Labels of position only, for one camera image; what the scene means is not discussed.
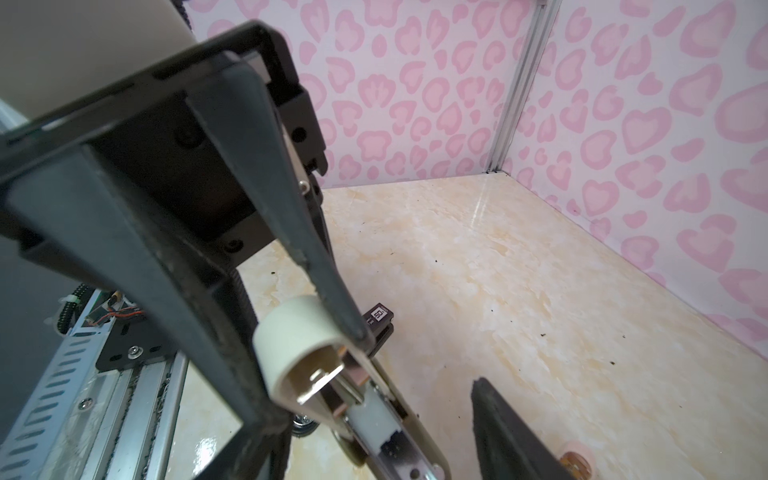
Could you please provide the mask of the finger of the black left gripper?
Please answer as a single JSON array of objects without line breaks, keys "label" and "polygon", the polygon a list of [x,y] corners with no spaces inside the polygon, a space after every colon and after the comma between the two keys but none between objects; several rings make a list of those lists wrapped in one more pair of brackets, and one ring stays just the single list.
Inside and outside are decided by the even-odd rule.
[{"label": "finger of the black left gripper", "polygon": [[268,89],[237,62],[193,88],[187,103],[273,235],[300,266],[341,332],[366,352],[375,338],[319,238]]},{"label": "finger of the black left gripper", "polygon": [[135,301],[241,421],[205,479],[281,479],[291,417],[267,398],[257,317],[231,262],[93,148],[1,164],[1,207],[59,265]]}]

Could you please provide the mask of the white pink stapler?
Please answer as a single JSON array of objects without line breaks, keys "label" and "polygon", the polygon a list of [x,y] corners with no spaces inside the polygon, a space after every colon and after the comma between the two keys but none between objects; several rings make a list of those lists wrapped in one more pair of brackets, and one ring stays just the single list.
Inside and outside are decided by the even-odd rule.
[{"label": "white pink stapler", "polygon": [[311,295],[271,311],[253,335],[266,390],[278,406],[331,429],[378,479],[448,479],[449,463],[386,375]]}]

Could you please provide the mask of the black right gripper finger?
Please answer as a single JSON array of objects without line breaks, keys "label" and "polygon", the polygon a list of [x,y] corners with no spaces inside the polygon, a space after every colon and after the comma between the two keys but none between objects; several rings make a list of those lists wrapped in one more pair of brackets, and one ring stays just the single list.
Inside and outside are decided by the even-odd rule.
[{"label": "black right gripper finger", "polygon": [[573,479],[486,378],[473,382],[471,401],[483,479]]}]

